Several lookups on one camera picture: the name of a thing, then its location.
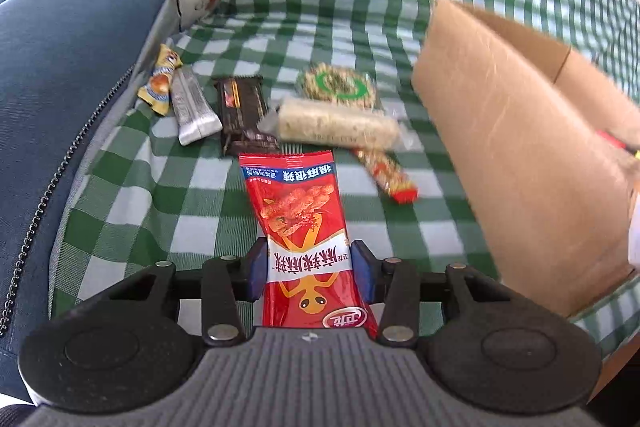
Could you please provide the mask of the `red spicy snack packet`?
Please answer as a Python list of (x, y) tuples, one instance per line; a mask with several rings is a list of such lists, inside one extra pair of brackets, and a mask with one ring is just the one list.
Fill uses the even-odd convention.
[(262, 324), (362, 327), (374, 337), (378, 325), (357, 287), (333, 153), (243, 154), (239, 164), (267, 242)]

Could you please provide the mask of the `round green rice cracker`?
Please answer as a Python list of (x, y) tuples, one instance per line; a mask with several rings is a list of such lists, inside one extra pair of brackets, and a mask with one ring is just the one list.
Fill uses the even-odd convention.
[(311, 100), (364, 110), (381, 108), (376, 82), (348, 67), (314, 64), (298, 75), (297, 87), (301, 95)]

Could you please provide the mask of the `white rice bar packet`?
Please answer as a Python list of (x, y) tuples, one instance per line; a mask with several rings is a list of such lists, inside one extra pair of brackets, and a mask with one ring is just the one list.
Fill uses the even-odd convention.
[(398, 120), (376, 109), (360, 109), (308, 98), (284, 98), (257, 124), (281, 141), (365, 150), (410, 150), (416, 138)]

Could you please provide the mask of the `brown cardboard box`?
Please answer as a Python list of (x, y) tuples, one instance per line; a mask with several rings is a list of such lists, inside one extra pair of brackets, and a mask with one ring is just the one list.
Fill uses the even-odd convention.
[(436, 0), (411, 84), (506, 286), (571, 317), (634, 275), (639, 107), (601, 69), (541, 31)]

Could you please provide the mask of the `dark brown chocolate packet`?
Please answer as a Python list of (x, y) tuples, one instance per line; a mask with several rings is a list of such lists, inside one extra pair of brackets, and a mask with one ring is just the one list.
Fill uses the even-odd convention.
[(221, 154), (277, 154), (278, 140), (258, 130), (259, 121), (268, 113), (262, 95), (262, 76), (231, 76), (214, 80), (218, 91), (218, 116)]

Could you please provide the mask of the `small red peanut bar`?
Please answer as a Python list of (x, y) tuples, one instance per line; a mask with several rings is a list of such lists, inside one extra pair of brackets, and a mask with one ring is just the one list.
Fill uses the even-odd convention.
[(418, 187), (397, 161), (384, 150), (356, 148), (352, 153), (366, 168), (376, 185), (397, 204), (412, 204), (419, 195)]

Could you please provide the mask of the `yellow candy packet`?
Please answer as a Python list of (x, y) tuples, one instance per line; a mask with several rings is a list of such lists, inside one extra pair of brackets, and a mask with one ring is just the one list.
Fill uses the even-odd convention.
[(160, 46), (149, 80), (137, 93), (138, 98), (149, 104), (152, 111), (166, 116), (170, 109), (170, 87), (175, 72), (183, 65), (180, 55), (167, 44)]

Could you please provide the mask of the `silver snack bar wrapper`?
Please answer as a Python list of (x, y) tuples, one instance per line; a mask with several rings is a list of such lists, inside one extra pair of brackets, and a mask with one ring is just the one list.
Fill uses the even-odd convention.
[(207, 102), (190, 66), (183, 65), (175, 72), (170, 97), (178, 122), (178, 140), (182, 146), (221, 132), (221, 121)]

